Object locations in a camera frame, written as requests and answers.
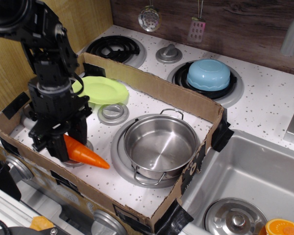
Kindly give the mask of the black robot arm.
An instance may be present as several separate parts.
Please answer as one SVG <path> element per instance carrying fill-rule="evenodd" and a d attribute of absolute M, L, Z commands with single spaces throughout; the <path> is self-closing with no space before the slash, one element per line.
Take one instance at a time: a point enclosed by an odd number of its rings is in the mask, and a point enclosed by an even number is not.
<path fill-rule="evenodd" d="M 47 149 L 62 162 L 69 161 L 64 140 L 68 134 L 87 142 L 89 97 L 72 90 L 78 67 L 66 28 L 39 0 L 0 0 L 0 37 L 20 42 L 35 77 L 28 83 L 37 122 L 30 130 L 36 151 Z"/>

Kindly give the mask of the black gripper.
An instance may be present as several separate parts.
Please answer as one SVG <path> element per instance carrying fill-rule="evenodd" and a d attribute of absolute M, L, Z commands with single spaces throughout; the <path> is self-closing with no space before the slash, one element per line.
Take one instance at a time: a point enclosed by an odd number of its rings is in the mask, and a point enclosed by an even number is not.
<path fill-rule="evenodd" d="M 83 145 L 87 143 L 86 118 L 92 112 L 88 105 L 89 97 L 71 94 L 69 80 L 63 86 L 51 87 L 48 91 L 43 90 L 38 78 L 33 78 L 28 89 L 37 114 L 37 122 L 29 133 L 34 149 L 41 151 L 47 148 L 52 157 L 67 162 L 69 156 L 64 133 Z"/>

